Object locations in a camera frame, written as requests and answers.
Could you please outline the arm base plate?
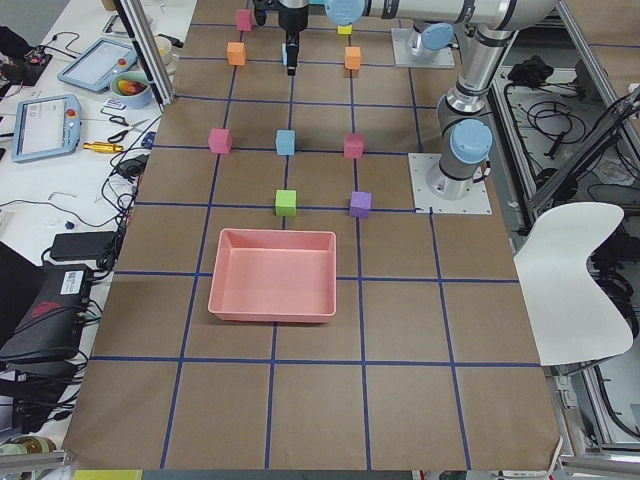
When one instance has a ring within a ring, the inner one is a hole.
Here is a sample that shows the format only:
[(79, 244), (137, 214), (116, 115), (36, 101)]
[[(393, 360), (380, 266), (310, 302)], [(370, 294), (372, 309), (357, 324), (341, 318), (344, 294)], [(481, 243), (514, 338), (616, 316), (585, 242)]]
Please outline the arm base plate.
[(413, 28), (393, 28), (391, 43), (396, 67), (453, 69), (455, 60), (450, 43), (453, 34), (446, 34), (444, 41), (426, 40), (426, 31), (416, 32)]
[(491, 215), (480, 164), (471, 178), (453, 180), (440, 169), (441, 154), (409, 153), (414, 211), (419, 214)]

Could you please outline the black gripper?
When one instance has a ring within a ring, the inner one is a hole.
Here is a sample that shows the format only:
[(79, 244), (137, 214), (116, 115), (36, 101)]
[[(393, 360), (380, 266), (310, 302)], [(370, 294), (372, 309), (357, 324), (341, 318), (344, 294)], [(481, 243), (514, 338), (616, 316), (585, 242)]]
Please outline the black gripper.
[(295, 76), (298, 66), (300, 35), (307, 28), (307, 0), (279, 0), (278, 23), (286, 32), (286, 72)]

